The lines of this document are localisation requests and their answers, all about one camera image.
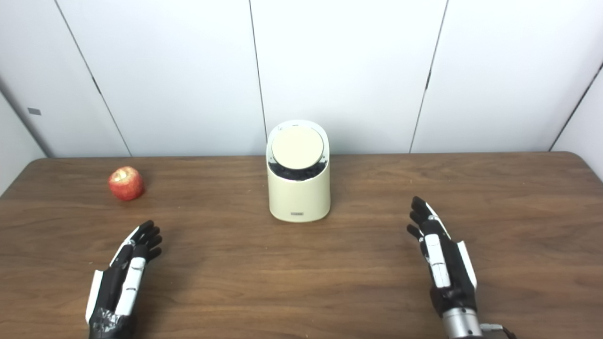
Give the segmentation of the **black and white left hand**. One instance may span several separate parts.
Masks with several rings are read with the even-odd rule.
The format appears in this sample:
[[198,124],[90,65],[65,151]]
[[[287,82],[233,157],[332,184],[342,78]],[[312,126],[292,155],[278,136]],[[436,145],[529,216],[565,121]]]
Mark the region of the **black and white left hand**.
[[93,273],[85,320],[90,339],[133,339],[134,306],[148,263],[160,256],[163,238],[151,220],[136,227],[119,245],[108,268]]

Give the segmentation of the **black and white right hand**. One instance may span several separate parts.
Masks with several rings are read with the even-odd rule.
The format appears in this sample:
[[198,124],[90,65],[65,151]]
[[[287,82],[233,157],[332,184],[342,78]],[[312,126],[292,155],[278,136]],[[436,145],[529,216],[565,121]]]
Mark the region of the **black and white right hand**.
[[443,221],[422,198],[411,203],[407,231],[419,242],[426,260],[432,286],[429,296],[439,317],[455,309],[477,311],[477,279],[465,243],[454,241]]

